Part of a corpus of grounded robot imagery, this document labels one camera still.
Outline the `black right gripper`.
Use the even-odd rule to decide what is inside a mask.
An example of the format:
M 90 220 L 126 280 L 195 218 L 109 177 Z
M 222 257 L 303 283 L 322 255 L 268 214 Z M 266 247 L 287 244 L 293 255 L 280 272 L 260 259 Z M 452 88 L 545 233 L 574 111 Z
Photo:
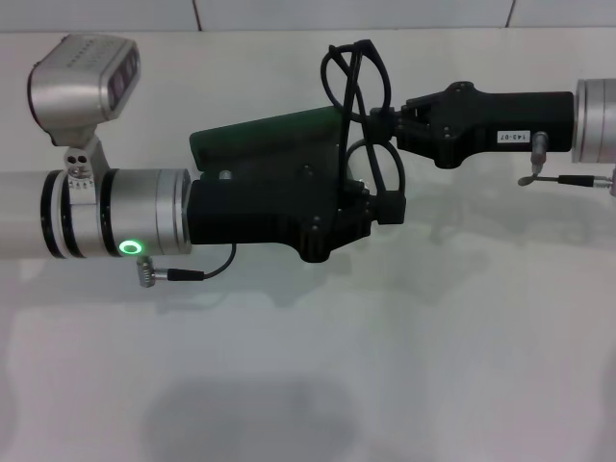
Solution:
M 532 136 L 548 136 L 550 152 L 573 145 L 574 95 L 569 91 L 488 93 L 470 83 L 411 98 L 396 110 L 392 91 L 371 110 L 375 143 L 396 141 L 398 150 L 430 160 L 437 167 L 460 167 L 484 152 L 529 152 Z M 409 121 L 431 121 L 427 124 Z

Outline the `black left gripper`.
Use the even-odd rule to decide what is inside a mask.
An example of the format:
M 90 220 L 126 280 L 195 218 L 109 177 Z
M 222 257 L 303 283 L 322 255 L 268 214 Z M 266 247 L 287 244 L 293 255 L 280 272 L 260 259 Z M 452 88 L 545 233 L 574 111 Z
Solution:
M 344 208 L 362 203 L 355 209 Z M 190 241 L 206 244 L 284 244 L 307 263 L 326 261 L 332 250 L 367 238 L 372 223 L 403 224 L 400 190 L 372 193 L 361 180 L 336 181 L 305 165 L 270 180 L 192 182 L 187 208 Z

